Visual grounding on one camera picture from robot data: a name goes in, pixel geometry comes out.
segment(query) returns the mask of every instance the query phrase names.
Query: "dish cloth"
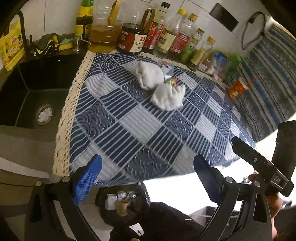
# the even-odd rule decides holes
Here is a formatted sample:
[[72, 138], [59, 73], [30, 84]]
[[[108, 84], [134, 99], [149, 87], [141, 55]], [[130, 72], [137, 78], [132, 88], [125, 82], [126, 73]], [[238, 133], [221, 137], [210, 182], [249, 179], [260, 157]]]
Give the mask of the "dish cloth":
[[156, 64], [139, 61], [136, 66], [136, 76], [143, 90], [154, 90], [165, 78], [162, 70]]
[[185, 89], [185, 85], [172, 87], [167, 83], [159, 84], [150, 101], [161, 110], [176, 110], [183, 106]]

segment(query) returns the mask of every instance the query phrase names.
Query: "orange cup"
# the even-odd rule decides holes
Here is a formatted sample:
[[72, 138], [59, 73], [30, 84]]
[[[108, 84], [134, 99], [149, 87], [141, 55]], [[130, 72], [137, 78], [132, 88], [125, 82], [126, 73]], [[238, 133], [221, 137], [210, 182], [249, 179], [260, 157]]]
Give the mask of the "orange cup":
[[243, 82], [242, 78], [239, 77], [227, 93], [231, 99], [235, 99], [240, 94], [246, 92], [248, 89], [249, 87]]

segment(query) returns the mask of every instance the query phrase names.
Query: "red label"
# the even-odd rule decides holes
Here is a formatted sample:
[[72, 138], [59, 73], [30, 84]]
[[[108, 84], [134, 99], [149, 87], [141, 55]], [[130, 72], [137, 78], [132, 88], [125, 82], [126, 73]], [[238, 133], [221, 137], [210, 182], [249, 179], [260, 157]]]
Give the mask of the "red label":
[[154, 48], [157, 42], [157, 39], [160, 36], [164, 26], [165, 26], [164, 24], [152, 22], [147, 33], [146, 41], [144, 43], [145, 48], [149, 48], [149, 49]]
[[121, 36], [118, 38], [117, 45], [119, 48], [131, 53], [140, 52], [143, 48], [146, 36], [146, 34], [134, 34], [122, 31]]
[[172, 47], [170, 48], [170, 52], [180, 54], [189, 39], [189, 36], [179, 33], [175, 41], [173, 42]]

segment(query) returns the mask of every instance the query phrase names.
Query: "black sink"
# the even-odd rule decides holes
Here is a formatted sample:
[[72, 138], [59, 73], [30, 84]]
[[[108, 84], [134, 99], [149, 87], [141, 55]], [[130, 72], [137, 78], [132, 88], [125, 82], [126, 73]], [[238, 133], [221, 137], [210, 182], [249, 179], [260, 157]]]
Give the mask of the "black sink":
[[[58, 55], [19, 64], [0, 91], [0, 125], [30, 129], [57, 128], [62, 108], [82, 54]], [[38, 110], [53, 107], [46, 125], [36, 121]]]

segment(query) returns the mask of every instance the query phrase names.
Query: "black pants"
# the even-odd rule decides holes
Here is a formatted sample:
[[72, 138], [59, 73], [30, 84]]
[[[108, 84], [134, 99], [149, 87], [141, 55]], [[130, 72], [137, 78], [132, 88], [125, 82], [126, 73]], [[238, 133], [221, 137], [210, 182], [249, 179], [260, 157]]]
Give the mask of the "black pants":
[[110, 233], [110, 241], [187, 241], [197, 239], [204, 227], [189, 216], [162, 202], [153, 202], [139, 222], [144, 235], [139, 236], [129, 227], [116, 227]]

